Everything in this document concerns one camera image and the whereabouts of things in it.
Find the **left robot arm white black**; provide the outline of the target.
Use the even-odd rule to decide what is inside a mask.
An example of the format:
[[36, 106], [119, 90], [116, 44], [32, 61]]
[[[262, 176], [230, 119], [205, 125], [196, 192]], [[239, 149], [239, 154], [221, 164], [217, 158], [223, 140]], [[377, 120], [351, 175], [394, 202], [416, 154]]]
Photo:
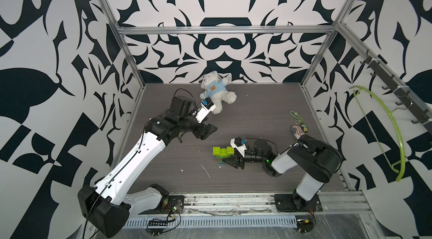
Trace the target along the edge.
[[169, 193], [157, 184], [134, 194], [128, 194], [138, 176], [180, 133], [192, 132], [207, 139], [217, 127], [205, 122], [216, 106], [209, 98], [200, 107], [190, 110], [190, 101], [182, 100], [145, 125], [138, 142], [130, 152], [94, 186], [85, 185], [78, 192], [81, 212], [86, 221], [105, 237], [112, 238], [130, 217], [162, 206]]

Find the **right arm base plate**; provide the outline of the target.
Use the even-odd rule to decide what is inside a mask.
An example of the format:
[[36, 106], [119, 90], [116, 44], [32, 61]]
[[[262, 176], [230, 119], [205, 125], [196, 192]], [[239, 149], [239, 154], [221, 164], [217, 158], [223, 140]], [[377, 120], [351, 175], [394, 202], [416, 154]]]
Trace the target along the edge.
[[274, 202], [278, 212], [322, 212], [323, 208], [317, 194], [306, 201], [296, 192], [292, 194], [274, 194]]

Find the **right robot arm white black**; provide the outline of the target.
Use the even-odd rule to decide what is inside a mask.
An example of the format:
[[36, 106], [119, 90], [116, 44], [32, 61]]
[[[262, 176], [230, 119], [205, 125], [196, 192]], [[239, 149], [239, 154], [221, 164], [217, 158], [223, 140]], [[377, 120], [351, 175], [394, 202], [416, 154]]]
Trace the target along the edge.
[[317, 193], [342, 166], [340, 153], [326, 142], [303, 134], [285, 151], [273, 152], [271, 141], [256, 139], [251, 148], [247, 139], [231, 140], [234, 154], [222, 161], [236, 169], [246, 163], [260, 163], [270, 177], [279, 177], [288, 170], [301, 167], [305, 171], [291, 196], [276, 196], [276, 207], [282, 212], [306, 212], [318, 204]]

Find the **lime lego brick small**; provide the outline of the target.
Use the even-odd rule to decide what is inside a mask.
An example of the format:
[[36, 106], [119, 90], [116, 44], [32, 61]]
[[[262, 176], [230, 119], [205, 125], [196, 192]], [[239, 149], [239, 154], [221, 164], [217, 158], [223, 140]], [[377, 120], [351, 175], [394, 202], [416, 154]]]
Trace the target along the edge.
[[234, 153], [235, 153], [234, 148], [232, 148], [232, 147], [227, 148], [227, 154], [228, 155], [233, 155]]

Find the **green lego brick long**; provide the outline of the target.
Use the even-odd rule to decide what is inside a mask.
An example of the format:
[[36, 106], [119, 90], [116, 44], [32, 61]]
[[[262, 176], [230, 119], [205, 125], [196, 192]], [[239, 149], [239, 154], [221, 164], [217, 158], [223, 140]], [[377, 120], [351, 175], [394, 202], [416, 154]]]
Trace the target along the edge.
[[218, 163], [219, 163], [220, 165], [226, 165], [226, 163], [223, 161], [223, 159], [218, 159], [218, 158], [217, 158], [217, 161], [218, 161]]

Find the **lime lego brick long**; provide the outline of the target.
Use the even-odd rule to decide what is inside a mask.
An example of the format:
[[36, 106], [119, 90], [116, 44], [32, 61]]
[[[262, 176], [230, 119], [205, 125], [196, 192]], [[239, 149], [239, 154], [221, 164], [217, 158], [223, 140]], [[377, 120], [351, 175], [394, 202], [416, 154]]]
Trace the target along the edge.
[[220, 147], [214, 147], [213, 155], [216, 156], [217, 158], [223, 159], [229, 157], [230, 153], [228, 149], [224, 149], [224, 148], [221, 149]]

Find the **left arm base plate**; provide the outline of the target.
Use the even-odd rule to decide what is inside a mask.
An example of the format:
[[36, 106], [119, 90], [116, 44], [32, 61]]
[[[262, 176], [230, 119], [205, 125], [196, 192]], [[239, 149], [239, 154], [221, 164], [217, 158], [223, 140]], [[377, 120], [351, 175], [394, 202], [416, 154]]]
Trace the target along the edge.
[[167, 214], [171, 209], [175, 209], [180, 214], [184, 211], [185, 204], [184, 195], [169, 195], [163, 197], [161, 203], [152, 210], [145, 212], [146, 214]]

